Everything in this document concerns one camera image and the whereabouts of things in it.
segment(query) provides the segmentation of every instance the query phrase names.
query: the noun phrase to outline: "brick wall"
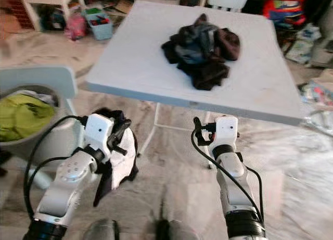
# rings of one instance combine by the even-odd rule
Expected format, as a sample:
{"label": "brick wall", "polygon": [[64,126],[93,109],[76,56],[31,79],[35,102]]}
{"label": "brick wall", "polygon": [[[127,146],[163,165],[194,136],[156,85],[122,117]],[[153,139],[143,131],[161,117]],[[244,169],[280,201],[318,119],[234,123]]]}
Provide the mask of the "brick wall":
{"label": "brick wall", "polygon": [[27,12],[21,2],[21,0],[7,0],[13,11],[13,14],[19,21],[22,28],[33,28],[33,25],[29,19]]}

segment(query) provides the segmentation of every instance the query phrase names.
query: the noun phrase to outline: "blue container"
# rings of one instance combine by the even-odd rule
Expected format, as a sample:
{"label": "blue container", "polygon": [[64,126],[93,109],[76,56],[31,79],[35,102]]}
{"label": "blue container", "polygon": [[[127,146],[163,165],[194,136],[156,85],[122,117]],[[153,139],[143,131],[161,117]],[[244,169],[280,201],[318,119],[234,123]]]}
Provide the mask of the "blue container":
{"label": "blue container", "polygon": [[[97,16],[109,19],[109,23],[93,26],[91,24],[91,21],[98,20],[99,18]],[[85,17],[88,21],[89,26],[93,30],[95,39],[100,41],[100,40],[106,40],[106,39],[109,39],[112,37],[112,22],[108,15],[104,14],[103,12],[100,12],[98,14],[91,14],[91,15],[85,14]]]}

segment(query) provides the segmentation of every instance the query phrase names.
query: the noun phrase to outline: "white stool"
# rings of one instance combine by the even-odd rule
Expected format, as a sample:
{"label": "white stool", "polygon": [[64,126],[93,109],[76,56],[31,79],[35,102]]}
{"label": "white stool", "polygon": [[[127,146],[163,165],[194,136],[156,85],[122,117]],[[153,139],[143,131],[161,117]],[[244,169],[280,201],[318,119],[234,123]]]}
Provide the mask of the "white stool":
{"label": "white stool", "polygon": [[[50,5],[60,5],[62,6],[63,16],[65,21],[67,22],[70,16],[70,11],[68,8],[68,4],[72,0],[22,0],[23,5],[29,15],[29,18],[35,28],[36,31],[41,31],[40,18],[33,8],[32,4],[50,4]],[[79,0],[81,8],[85,8],[84,0]]]}

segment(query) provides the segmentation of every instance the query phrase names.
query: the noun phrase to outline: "black garment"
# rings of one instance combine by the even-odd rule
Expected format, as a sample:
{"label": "black garment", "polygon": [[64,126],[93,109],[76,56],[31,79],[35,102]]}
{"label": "black garment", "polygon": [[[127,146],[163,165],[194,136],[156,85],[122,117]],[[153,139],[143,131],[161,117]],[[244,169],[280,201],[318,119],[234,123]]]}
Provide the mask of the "black garment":
{"label": "black garment", "polygon": [[196,89],[209,91],[228,77],[229,67],[223,63],[238,59],[240,42],[235,33],[208,23],[202,14],[193,25],[180,28],[162,49],[170,64],[178,63],[192,78]]}

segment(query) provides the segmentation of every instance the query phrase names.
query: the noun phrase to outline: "white folding table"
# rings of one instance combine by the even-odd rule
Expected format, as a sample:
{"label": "white folding table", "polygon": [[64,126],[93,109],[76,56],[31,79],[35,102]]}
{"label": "white folding table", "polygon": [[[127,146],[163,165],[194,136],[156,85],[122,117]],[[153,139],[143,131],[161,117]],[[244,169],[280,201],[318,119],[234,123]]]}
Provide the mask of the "white folding table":
{"label": "white folding table", "polygon": [[[161,45],[200,14],[239,35],[241,54],[227,62],[229,78],[211,91],[196,90],[191,79],[165,58]],[[136,1],[87,77],[95,92],[150,100],[174,106],[222,112],[290,125],[301,122],[301,102],[278,48],[272,23],[262,16]],[[156,127],[180,129],[155,120]]]}

